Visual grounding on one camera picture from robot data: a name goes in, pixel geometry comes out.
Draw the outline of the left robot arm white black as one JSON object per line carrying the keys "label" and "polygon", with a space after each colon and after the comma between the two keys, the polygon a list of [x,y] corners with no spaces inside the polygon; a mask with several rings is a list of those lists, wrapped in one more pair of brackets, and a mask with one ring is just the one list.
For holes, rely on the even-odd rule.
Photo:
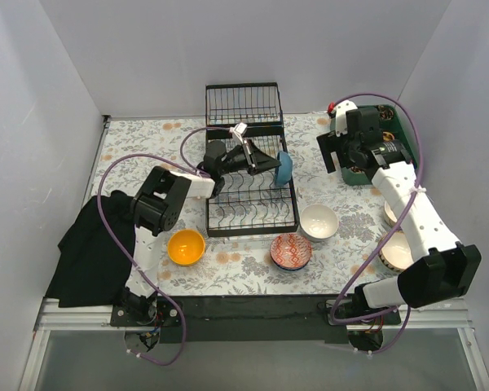
{"label": "left robot arm white black", "polygon": [[214,198],[224,186],[223,176],[247,171],[250,175],[277,169],[281,162],[268,156],[253,142],[246,139],[230,151],[224,142],[212,141],[205,150],[200,174],[181,174],[160,166],[152,169],[132,200],[130,209],[134,215],[134,261],[126,282],[128,291],[136,295],[129,307],[129,316],[141,326],[151,324],[157,315],[157,307],[148,300],[157,285],[158,257],[162,240],[158,235],[170,231],[188,198]]}

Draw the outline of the blue patterned bowl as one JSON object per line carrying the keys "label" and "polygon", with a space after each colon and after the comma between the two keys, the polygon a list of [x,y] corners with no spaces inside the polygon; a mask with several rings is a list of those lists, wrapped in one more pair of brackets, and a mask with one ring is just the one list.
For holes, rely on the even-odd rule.
{"label": "blue patterned bowl", "polygon": [[280,268],[281,270],[285,270],[285,271],[289,271],[289,272],[295,272],[295,271],[299,271],[299,270],[302,270],[306,267],[306,265],[303,265],[303,266],[299,266],[299,267],[287,267],[287,266],[282,266],[280,264],[275,264],[278,268]]}

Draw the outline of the black wire dish rack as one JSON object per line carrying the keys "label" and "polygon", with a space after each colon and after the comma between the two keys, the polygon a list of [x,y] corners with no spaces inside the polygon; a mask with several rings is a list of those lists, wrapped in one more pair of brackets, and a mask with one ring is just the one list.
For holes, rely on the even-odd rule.
{"label": "black wire dish rack", "polygon": [[210,237],[277,235],[298,229],[277,83],[205,88],[205,155],[215,181],[206,202]]}

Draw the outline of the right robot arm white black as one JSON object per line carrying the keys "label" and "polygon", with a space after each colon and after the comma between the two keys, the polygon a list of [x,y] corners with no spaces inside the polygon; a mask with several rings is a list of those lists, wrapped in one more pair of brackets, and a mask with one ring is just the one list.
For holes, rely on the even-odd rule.
{"label": "right robot arm white black", "polygon": [[361,169],[384,196],[411,250],[412,264],[398,276],[357,286],[345,316],[374,322],[382,310],[408,305],[414,309],[464,296],[473,282],[482,255],[476,245],[464,245],[444,224],[425,189],[417,185],[412,155],[398,139],[386,141],[375,107],[339,103],[334,122],[317,138],[328,172],[335,170],[331,155],[342,168]]}

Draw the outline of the yellow bowl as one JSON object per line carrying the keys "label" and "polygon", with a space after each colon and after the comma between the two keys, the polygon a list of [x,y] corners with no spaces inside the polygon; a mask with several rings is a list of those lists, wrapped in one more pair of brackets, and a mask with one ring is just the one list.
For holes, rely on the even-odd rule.
{"label": "yellow bowl", "polygon": [[205,239],[198,231],[177,231],[167,244],[167,253],[173,263],[179,266],[192,266],[205,253]]}

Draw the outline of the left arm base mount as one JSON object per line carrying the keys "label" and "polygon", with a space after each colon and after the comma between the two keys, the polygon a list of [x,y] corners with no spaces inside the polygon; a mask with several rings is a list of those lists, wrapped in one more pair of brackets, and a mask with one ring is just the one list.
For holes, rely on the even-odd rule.
{"label": "left arm base mount", "polygon": [[152,292],[149,297],[136,296],[127,288],[112,307],[109,325],[124,328],[124,341],[138,353],[148,353],[160,342],[162,332],[171,328],[182,338],[182,321],[178,310],[163,296]]}

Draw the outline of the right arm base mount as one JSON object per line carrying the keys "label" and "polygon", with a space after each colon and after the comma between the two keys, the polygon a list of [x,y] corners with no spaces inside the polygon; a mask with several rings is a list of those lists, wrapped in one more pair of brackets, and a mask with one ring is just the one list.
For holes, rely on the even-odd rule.
{"label": "right arm base mount", "polygon": [[323,315],[325,323],[333,330],[333,334],[324,340],[326,347],[342,351],[351,350],[354,354],[362,353],[373,356],[384,347],[384,327],[399,326],[402,322],[399,311],[393,310],[372,319],[363,319],[349,324],[335,324],[331,317],[334,301],[334,299],[328,299],[318,302],[316,305],[316,309]]}

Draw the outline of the plain white bowl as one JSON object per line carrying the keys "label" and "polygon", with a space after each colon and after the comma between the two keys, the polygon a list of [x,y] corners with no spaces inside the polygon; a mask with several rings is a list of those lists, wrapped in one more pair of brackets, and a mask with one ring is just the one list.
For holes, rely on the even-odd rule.
{"label": "plain white bowl", "polygon": [[316,242],[333,237],[339,226],[336,213],[322,204],[308,205],[302,210],[300,226],[305,236]]}

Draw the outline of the red patterned bowl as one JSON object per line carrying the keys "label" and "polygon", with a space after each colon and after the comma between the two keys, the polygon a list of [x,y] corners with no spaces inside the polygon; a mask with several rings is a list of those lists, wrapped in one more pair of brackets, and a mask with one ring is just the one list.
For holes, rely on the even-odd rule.
{"label": "red patterned bowl", "polygon": [[307,265],[312,257],[311,242],[294,233],[278,235],[271,242],[270,255],[275,264],[282,266],[299,267]]}

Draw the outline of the blue ceramic bowl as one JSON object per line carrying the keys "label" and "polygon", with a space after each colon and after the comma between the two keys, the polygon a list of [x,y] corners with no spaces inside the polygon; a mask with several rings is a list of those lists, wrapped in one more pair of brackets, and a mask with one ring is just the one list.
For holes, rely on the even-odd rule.
{"label": "blue ceramic bowl", "polygon": [[274,184],[283,187],[288,184],[293,175],[293,161],[287,152],[279,151],[276,159],[280,165],[275,168]]}

